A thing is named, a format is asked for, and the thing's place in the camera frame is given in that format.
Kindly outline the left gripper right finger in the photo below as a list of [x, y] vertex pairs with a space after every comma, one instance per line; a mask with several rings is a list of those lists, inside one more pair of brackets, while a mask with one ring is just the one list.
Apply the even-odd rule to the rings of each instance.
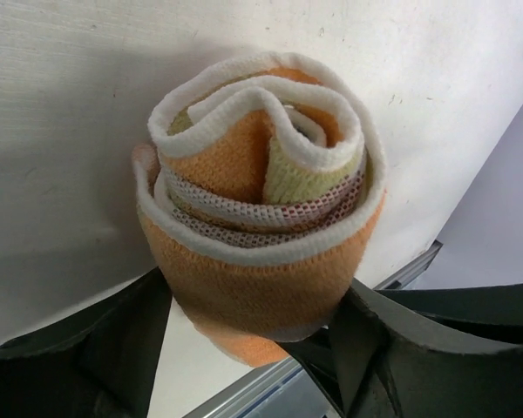
[[342, 417], [523, 417], [523, 284], [374, 291], [285, 350]]

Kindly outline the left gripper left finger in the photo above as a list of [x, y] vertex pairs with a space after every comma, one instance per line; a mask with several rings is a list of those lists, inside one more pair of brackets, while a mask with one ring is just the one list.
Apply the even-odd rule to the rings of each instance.
[[0, 417], [145, 417], [172, 294], [153, 269], [0, 346]]

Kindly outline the orange polka dot towel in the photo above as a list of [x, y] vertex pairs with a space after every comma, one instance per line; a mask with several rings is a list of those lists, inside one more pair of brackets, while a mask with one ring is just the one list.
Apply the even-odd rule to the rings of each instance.
[[329, 67], [265, 52], [154, 107], [132, 154], [137, 212], [194, 327], [251, 367], [326, 325], [383, 208], [384, 147]]

